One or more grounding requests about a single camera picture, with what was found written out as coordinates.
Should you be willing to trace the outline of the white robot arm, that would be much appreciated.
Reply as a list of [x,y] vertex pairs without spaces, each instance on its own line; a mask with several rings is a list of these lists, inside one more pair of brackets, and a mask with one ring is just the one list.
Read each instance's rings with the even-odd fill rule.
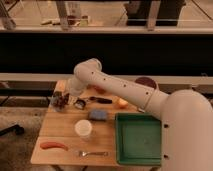
[[158,89],[102,72],[92,58],[77,64],[71,78],[71,94],[96,85],[145,110],[161,121],[161,171],[213,171],[213,106],[202,94]]

